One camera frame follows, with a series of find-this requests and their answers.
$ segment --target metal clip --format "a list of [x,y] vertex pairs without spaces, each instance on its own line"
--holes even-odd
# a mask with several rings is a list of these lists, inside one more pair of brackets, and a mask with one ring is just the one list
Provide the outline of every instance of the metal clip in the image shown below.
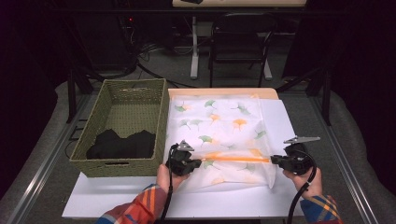
[[295,144],[295,143],[313,142],[318,140],[320,140],[320,137],[299,137],[296,135],[295,137],[286,140],[283,143]]
[[194,151],[194,148],[192,148],[184,139],[180,142],[177,149],[180,151]]

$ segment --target black cloth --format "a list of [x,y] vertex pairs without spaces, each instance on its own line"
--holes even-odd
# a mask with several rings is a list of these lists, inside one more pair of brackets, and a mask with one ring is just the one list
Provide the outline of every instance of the black cloth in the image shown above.
[[96,136],[95,144],[88,149],[87,159],[142,159],[151,158],[155,134],[143,130],[120,138],[112,129]]

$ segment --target hand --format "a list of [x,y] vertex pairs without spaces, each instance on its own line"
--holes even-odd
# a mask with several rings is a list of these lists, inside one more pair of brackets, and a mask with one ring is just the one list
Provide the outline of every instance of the hand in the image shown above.
[[[173,186],[173,191],[176,191],[178,189],[178,186],[183,182],[183,180],[187,179],[189,175],[174,175],[172,174],[172,186]],[[157,184],[166,192],[168,193],[169,190],[169,169],[164,165],[161,164],[160,167],[158,167],[157,171]]]
[[[311,175],[312,167],[306,172],[304,175],[296,175],[290,171],[283,170],[283,175],[293,181],[294,186],[297,190],[299,190],[305,183],[308,177]],[[311,185],[308,187],[303,193],[303,198],[309,198],[314,196],[322,195],[322,184],[321,184],[321,171],[317,168],[317,174],[315,178],[312,180]]]

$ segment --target white tabletop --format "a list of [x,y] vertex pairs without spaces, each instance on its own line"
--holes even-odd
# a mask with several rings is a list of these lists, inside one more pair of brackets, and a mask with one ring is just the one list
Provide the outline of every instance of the white tabletop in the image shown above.
[[200,4],[173,0],[174,7],[304,7],[306,0],[204,0]]
[[[284,140],[295,136],[287,111],[280,100],[262,100],[269,145],[275,154],[285,155]],[[154,176],[87,178],[80,174],[64,209],[63,217],[98,218],[113,207],[131,202]],[[296,194],[292,182],[276,169],[274,187],[256,186],[240,189],[237,184],[222,183],[195,192],[175,192],[167,218],[268,218],[286,217]],[[295,216],[302,216],[300,205]]]

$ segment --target person's left hand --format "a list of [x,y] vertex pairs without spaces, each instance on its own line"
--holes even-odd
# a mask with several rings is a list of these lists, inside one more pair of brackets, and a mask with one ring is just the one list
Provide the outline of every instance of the person's left hand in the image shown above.
[[[178,189],[178,186],[183,182],[185,179],[187,179],[189,175],[174,175],[172,174],[172,186],[173,186],[173,191],[176,191]],[[158,167],[157,171],[157,184],[166,192],[168,193],[169,190],[169,169],[164,165],[161,164],[160,167]]]

